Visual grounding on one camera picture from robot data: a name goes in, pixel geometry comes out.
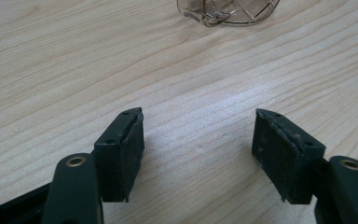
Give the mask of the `clear glass cup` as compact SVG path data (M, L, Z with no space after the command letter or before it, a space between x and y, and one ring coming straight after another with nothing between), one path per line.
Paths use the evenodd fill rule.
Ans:
M176 0L178 11L206 27L249 26L266 20L280 0Z

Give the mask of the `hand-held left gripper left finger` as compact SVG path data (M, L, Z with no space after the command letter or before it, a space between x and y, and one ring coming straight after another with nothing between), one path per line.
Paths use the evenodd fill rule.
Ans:
M129 200L145 149L143 121L141 107L123 111L94 143L92 155L105 203Z

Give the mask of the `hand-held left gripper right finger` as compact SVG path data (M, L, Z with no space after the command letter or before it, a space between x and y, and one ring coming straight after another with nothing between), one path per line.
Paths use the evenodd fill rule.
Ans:
M282 199L309 204L310 173L324 156L325 145L277 112L257 108L252 154Z

